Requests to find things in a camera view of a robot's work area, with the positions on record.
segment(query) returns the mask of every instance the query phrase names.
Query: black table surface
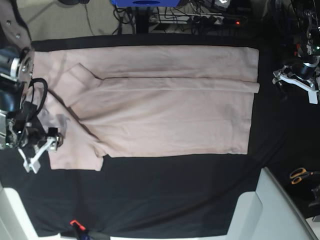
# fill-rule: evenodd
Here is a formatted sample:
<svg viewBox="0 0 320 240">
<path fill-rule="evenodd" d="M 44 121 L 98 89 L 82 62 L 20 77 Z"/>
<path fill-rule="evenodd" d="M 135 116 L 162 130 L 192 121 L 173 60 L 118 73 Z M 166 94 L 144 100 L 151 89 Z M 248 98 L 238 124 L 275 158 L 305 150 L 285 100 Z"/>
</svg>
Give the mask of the black table surface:
<svg viewBox="0 0 320 240">
<path fill-rule="evenodd" d="M 305 217 L 317 179 L 291 186 L 297 167 L 320 170 L 320 109 L 300 89 L 281 102 L 272 84 L 278 53 L 261 40 L 149 34 L 35 42 L 37 51 L 131 45 L 216 45 L 259 49 L 259 93 L 254 97 L 247 155 L 104 157 L 100 172 L 51 170 L 47 154 L 38 174 L 27 174 L 16 151 L 0 152 L 0 181 L 18 191 L 39 236 L 88 229 L 115 237 L 194 238 L 227 234 L 238 197 L 257 186 L 268 166 Z"/>
</svg>

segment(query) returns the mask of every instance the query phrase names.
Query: folded garment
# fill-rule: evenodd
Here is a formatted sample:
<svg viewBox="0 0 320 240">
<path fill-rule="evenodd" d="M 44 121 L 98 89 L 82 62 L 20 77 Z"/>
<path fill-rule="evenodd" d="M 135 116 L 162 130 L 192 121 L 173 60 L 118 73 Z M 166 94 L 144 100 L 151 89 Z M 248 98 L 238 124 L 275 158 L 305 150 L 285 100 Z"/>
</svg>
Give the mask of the folded garment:
<svg viewBox="0 0 320 240">
<path fill-rule="evenodd" d="M 246 154 L 258 58 L 220 46 L 37 52 L 34 77 L 50 89 L 38 117 L 65 136 L 51 168 L 99 171 L 104 155 Z"/>
</svg>

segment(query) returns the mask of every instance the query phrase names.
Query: black cable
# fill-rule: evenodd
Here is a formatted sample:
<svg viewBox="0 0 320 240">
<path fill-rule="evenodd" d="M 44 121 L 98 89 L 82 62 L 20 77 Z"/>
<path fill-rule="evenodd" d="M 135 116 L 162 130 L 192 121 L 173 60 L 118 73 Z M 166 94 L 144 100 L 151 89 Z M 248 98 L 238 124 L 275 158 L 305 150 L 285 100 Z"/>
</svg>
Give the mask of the black cable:
<svg viewBox="0 0 320 240">
<path fill-rule="evenodd" d="M 185 16 L 188 16 L 189 18 L 191 17 L 190 15 L 188 15 L 187 13 L 181 11 L 180 9 L 178 9 L 178 8 L 176 8 L 176 7 L 174 7 L 173 9 L 177 10 L 178 12 L 182 13 L 182 14 L 185 15 Z"/>
<path fill-rule="evenodd" d="M 296 19 L 297 19 L 297 21 L 298 21 L 298 24 L 300 23 L 300 19 L 299 19 L 299 16 L 298 16 L 298 14 L 297 14 L 297 10 L 296 10 L 296 6 L 294 5 L 294 1 L 293 0 L 290 0 L 290 2 L 291 2 L 291 5 L 292 5 L 292 10 L 293 10 L 293 12 L 294 12 L 294 15 L 295 15 L 295 17 L 296 17 Z"/>
<path fill-rule="evenodd" d="M 114 34 L 116 33 L 116 31 L 119 30 L 119 28 L 120 28 L 120 26 L 118 26 L 118 27 L 113 31 L 113 33 L 112 33 L 111 35 L 114 35 Z"/>
<path fill-rule="evenodd" d="M 292 6 L 292 2 L 288 5 L 288 7 L 286 8 L 286 11 L 288 12 L 288 15 L 290 15 L 289 14 L 289 11 L 290 11 L 290 7 Z"/>
<path fill-rule="evenodd" d="M 46 80 L 44 80 L 43 78 L 33 78 L 30 82 L 30 87 L 34 88 L 34 84 L 35 83 L 42 83 L 43 84 L 43 95 L 42 95 L 42 99 L 40 101 L 39 107 L 37 108 L 37 110 L 31 115 L 30 118 L 28 118 L 27 122 L 31 121 L 33 118 L 35 118 L 36 116 L 38 116 L 38 114 L 40 113 L 40 111 L 42 110 L 42 108 L 45 105 L 46 102 L 46 98 L 47 98 L 47 94 L 48 94 L 48 83 Z"/>
<path fill-rule="evenodd" d="M 201 2 L 201 1 L 197 1 L 200 5 L 200 9 L 201 7 L 204 7 L 205 9 L 207 9 L 210 13 L 212 12 L 212 8 L 211 7 L 208 7 L 204 2 Z"/>
<path fill-rule="evenodd" d="M 178 23 L 178 17 L 174 14 L 174 12 L 172 11 L 172 9 L 170 8 L 170 12 L 171 14 L 175 17 L 175 20 L 176 20 L 176 24 L 179 25 Z"/>
<path fill-rule="evenodd" d="M 160 24 L 162 24 L 161 17 L 160 17 L 160 11 L 159 11 L 159 7 L 158 7 L 158 6 L 156 7 L 156 10 L 157 10 L 157 12 L 158 12 L 159 22 L 160 22 Z"/>
<path fill-rule="evenodd" d="M 196 32 L 194 31 L 194 22 L 191 22 L 191 34 L 192 35 L 195 35 L 196 34 Z"/>
<path fill-rule="evenodd" d="M 92 30 L 92 27 L 91 27 L 87 5 L 84 4 L 83 6 L 84 6 L 84 9 L 85 9 L 86 21 L 88 22 L 88 26 L 89 26 L 90 32 L 91 32 L 92 36 L 95 36 L 94 31 Z"/>
<path fill-rule="evenodd" d="M 165 9 L 164 9 L 164 18 L 165 18 L 165 19 L 168 19 L 168 18 L 167 18 L 167 7 L 165 7 Z"/>
<path fill-rule="evenodd" d="M 133 21 L 134 13 L 132 11 L 132 8 L 131 7 L 118 8 L 116 5 L 114 5 L 114 4 L 112 4 L 112 5 L 113 5 L 113 8 L 114 8 L 113 9 L 113 16 L 119 22 L 119 26 L 113 31 L 113 33 L 111 35 L 114 35 L 116 32 L 118 32 L 118 34 L 122 34 L 122 24 L 125 24 L 125 25 L 126 24 L 130 24 L 131 28 L 132 28 L 132 34 L 136 34 L 136 26 L 135 26 L 135 23 Z"/>
<path fill-rule="evenodd" d="M 35 87 L 32 85 L 32 97 L 31 97 L 31 104 L 30 106 L 32 107 L 33 103 L 34 103 L 34 98 L 35 98 Z M 24 126 L 23 126 L 23 130 L 21 132 L 21 135 L 20 135 L 20 138 L 19 140 L 16 142 L 16 144 L 11 148 L 11 149 L 16 149 L 19 147 L 19 145 L 21 144 L 22 140 L 24 139 L 24 136 L 26 134 L 26 124 L 28 122 L 28 119 L 29 119 L 29 114 L 30 114 L 30 111 L 28 111 L 28 113 L 26 114 L 26 117 L 25 117 L 25 121 L 24 121 Z"/>
<path fill-rule="evenodd" d="M 202 11 L 202 12 L 204 12 L 204 11 L 203 11 L 202 8 L 201 8 L 200 2 L 199 2 L 199 1 L 194 1 L 194 3 L 195 3 L 195 5 L 196 5 L 195 12 L 201 16 L 201 11 Z"/>
<path fill-rule="evenodd" d="M 287 32 L 287 26 L 286 23 L 284 22 L 283 19 L 283 12 L 281 14 L 278 14 L 278 8 L 276 6 L 276 0 L 271 0 L 270 1 L 270 8 L 272 11 L 272 17 L 273 17 L 273 22 L 278 29 L 279 33 L 284 36 L 284 37 L 290 37 L 290 34 Z"/>
</svg>

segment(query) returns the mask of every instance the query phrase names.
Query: orange scissors handle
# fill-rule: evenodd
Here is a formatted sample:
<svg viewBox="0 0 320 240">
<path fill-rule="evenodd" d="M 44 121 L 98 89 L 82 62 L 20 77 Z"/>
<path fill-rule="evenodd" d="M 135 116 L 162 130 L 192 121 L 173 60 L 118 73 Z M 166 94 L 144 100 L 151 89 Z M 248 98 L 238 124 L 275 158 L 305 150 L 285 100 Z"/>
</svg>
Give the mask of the orange scissors handle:
<svg viewBox="0 0 320 240">
<path fill-rule="evenodd" d="M 290 179 L 294 179 L 296 177 L 299 177 L 301 175 L 307 175 L 308 171 L 304 167 L 299 167 L 296 170 L 294 170 L 292 173 L 290 173 Z"/>
<path fill-rule="evenodd" d="M 297 177 L 295 177 L 295 178 L 291 181 L 291 184 L 292 184 L 292 185 L 295 185 L 295 184 L 300 183 L 301 181 L 302 181 L 302 177 L 297 176 Z"/>
</svg>

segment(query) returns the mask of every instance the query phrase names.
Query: gray floor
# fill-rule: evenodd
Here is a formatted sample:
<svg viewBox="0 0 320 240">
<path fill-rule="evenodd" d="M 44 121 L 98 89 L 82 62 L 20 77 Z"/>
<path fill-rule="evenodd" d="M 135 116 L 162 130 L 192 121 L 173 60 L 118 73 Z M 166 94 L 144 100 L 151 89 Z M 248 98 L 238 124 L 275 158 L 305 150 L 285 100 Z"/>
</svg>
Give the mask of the gray floor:
<svg viewBox="0 0 320 240">
<path fill-rule="evenodd" d="M 91 0 L 88 14 L 82 4 L 66 7 L 57 0 L 17 0 L 17 3 L 33 41 L 110 35 L 118 27 L 109 0 Z M 129 26 L 124 26 L 124 34 L 130 31 Z"/>
</svg>

